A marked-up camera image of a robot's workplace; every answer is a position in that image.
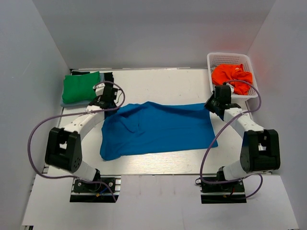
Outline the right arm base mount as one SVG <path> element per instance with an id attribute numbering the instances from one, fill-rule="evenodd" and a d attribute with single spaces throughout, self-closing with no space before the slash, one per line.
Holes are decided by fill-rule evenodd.
<path id="1" fill-rule="evenodd" d="M 202 204 L 243 204 L 247 202 L 243 182 L 206 184 L 197 178 L 195 184 L 200 187 Z"/>

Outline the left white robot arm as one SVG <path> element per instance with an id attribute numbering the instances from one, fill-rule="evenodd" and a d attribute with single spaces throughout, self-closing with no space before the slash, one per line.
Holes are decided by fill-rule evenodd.
<path id="1" fill-rule="evenodd" d="M 50 130 L 47 140 L 45 163 L 85 180 L 90 191 L 101 187 L 99 172 L 83 161 L 82 140 L 107 113 L 115 113 L 118 89 L 105 81 L 94 86 L 96 97 L 89 103 L 86 112 L 62 128 Z"/>

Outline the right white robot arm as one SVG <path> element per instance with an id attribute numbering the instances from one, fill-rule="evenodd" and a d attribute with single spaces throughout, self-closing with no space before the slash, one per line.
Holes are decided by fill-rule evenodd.
<path id="1" fill-rule="evenodd" d="M 242 138 L 239 160 L 221 167 L 215 180 L 200 180 L 206 184 L 216 184 L 222 191 L 228 191 L 234 182 L 245 179 L 254 173 L 280 168 L 279 135 L 274 129 L 265 129 L 255 123 L 248 111 L 232 102 L 231 87 L 224 83 L 216 86 L 205 109 L 218 115 L 225 126 L 216 134 L 218 138 L 226 127 L 231 126 Z"/>

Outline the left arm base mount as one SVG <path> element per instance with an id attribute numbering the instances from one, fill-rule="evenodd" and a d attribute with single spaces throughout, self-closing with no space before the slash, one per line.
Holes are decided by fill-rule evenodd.
<path id="1" fill-rule="evenodd" d="M 121 176 L 101 176 L 117 200 L 120 193 Z M 104 184 L 89 184 L 82 180 L 74 180 L 70 195 L 71 203 L 115 203 L 112 194 Z"/>

